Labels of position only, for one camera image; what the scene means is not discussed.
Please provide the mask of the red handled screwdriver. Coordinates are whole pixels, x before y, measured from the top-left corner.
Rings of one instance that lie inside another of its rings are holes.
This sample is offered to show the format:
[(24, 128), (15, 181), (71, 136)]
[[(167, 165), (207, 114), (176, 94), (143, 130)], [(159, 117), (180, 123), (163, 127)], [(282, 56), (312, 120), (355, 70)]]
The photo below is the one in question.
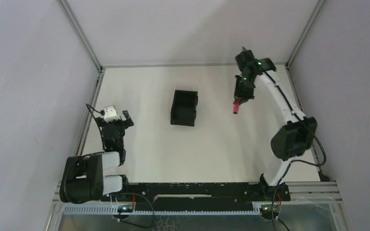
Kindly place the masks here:
[(240, 104), (241, 104), (241, 100), (240, 99), (234, 99), (234, 102), (233, 102), (233, 114), (235, 114), (235, 115), (238, 114)]

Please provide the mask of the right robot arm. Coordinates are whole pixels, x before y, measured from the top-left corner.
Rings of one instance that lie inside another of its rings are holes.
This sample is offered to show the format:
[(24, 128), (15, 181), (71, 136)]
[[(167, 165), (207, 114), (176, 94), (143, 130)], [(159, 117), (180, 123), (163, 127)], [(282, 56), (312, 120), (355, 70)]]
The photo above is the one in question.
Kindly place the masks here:
[(317, 121), (314, 117), (307, 117), (284, 92), (279, 78), (271, 75), (277, 69), (269, 58), (257, 59), (251, 50), (242, 48), (235, 60), (240, 74), (235, 76), (233, 113), (237, 114), (243, 103), (254, 99), (258, 90), (269, 102), (279, 128), (270, 141), (275, 160), (260, 176), (258, 183), (260, 196), (272, 200), (277, 196), (291, 164), (301, 162), (300, 157), (312, 146)]

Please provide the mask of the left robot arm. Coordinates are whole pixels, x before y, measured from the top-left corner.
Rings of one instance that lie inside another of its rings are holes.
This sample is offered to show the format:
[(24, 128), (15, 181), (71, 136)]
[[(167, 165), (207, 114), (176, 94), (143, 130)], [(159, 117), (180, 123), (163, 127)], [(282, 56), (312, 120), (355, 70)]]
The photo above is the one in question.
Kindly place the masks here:
[(95, 119), (100, 129), (101, 152), (69, 157), (62, 176), (59, 196), (64, 203), (83, 204), (98, 201), (113, 193), (121, 201), (132, 191), (125, 175), (109, 175), (105, 171), (125, 163), (125, 131), (134, 125), (127, 110), (122, 119), (113, 107), (104, 109), (104, 115)]

